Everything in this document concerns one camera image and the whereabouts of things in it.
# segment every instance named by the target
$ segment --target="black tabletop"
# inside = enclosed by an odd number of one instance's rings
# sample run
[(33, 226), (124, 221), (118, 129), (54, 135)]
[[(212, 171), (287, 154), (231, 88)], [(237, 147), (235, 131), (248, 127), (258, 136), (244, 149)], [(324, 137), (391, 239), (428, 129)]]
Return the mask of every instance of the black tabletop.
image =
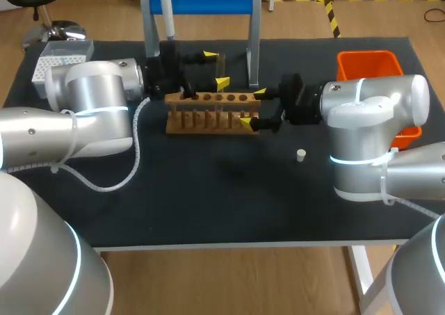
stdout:
[[(6, 106), (48, 108), (31, 85), (43, 46), (26, 53)], [(183, 53), (205, 49), (226, 54), (230, 90), (246, 90), (244, 41), (181, 42), (180, 47)], [(404, 73), (425, 75), (407, 38), (262, 40), (260, 87), (276, 86), (283, 74), (294, 72), (307, 84), (334, 81), (337, 54), (365, 49), (388, 49)], [(143, 61), (142, 42), (95, 42), (93, 60), (133, 57)], [(197, 66), (188, 75), (195, 81), (214, 72), (211, 66)], [(430, 117), (413, 147), (445, 140), (444, 110), (430, 91)], [(263, 102), (260, 114), (271, 115), (275, 107), (275, 102)], [(163, 102), (145, 109), (139, 122), (140, 169), (116, 192), (96, 193), (64, 171), (27, 170), (15, 176), (95, 247), (408, 239), (430, 222), (399, 204), (387, 207), (336, 196), (324, 124), (285, 124), (278, 134), (259, 136), (169, 136), (166, 118)], [(295, 163), (300, 148), (307, 156)], [(97, 185), (111, 186), (127, 176), (133, 162), (129, 150), (68, 164)], [(439, 202), (418, 203), (445, 212)]]

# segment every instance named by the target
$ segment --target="wooden test tube rack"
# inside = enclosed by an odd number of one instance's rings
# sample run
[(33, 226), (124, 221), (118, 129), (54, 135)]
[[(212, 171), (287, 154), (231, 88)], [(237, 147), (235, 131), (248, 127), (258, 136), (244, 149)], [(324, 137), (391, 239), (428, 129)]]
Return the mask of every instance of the wooden test tube rack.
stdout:
[[(243, 127), (240, 121), (240, 118), (258, 117), (261, 101), (257, 101), (253, 94), (197, 92), (194, 98), (184, 99), (182, 93), (177, 92), (166, 95), (165, 103), (170, 105), (165, 128), (167, 134), (258, 134), (258, 131)], [(181, 106), (203, 106), (208, 109), (185, 111), (178, 109)], [(242, 111), (231, 111), (231, 106), (241, 107)]]

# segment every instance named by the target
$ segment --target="small white cylinder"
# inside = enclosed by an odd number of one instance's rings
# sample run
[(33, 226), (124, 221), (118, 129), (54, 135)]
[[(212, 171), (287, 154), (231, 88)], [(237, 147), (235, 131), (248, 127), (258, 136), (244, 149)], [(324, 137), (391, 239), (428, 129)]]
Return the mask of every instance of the small white cylinder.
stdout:
[(297, 150), (297, 161), (303, 162), (303, 160), (306, 157), (306, 151), (305, 150)]

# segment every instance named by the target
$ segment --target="floor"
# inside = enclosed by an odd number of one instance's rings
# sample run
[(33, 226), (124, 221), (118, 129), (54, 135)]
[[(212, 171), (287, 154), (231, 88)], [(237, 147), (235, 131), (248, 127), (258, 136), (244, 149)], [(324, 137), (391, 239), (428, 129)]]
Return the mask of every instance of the floor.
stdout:
[[(344, 1), (334, 3), (341, 35), (408, 36), (445, 105), (445, 23), (423, 20), (442, 2)], [(142, 40), (137, 2), (57, 0), (53, 19), (84, 25), (96, 40)], [(247, 17), (176, 17), (182, 40), (241, 39)], [(35, 22), (29, 9), (0, 12), (0, 103), (22, 59), (19, 39)], [(324, 6), (276, 3), (262, 13), (261, 37), (331, 38)], [(374, 275), (391, 247), (367, 247)], [(358, 314), (357, 295), (342, 248), (194, 250), (106, 253), (115, 282), (113, 315), (121, 314)], [(381, 314), (390, 314), (388, 307)]]

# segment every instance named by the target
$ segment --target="orange bin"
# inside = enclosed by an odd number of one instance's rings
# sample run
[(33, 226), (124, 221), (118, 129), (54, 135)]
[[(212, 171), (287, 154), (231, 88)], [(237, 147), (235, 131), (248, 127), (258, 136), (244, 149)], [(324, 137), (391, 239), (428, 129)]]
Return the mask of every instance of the orange bin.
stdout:
[[(385, 50), (340, 52), (337, 62), (339, 65), (337, 81), (403, 75), (394, 53)], [(391, 147), (403, 150), (413, 140), (419, 139), (421, 135), (421, 127), (409, 127), (396, 136)]]

